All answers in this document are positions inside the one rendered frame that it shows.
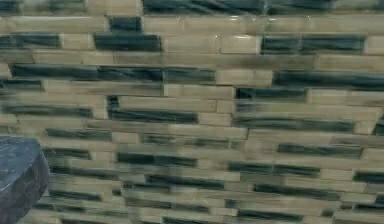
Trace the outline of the dark grey stone countertop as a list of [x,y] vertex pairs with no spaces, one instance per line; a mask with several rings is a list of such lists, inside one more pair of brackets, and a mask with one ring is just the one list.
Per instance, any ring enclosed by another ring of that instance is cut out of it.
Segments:
[[0,224],[23,218],[48,182],[48,163],[36,139],[0,136]]

